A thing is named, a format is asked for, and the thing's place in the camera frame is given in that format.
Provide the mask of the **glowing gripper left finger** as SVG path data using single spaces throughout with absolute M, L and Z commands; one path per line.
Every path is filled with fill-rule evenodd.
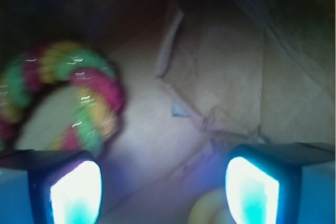
M 101 200 L 88 151 L 1 151 L 1 223 L 96 223 Z

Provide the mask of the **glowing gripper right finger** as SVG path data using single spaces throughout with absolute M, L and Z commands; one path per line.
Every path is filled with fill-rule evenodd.
M 229 156 L 225 192 L 236 223 L 335 223 L 335 147 L 238 145 Z

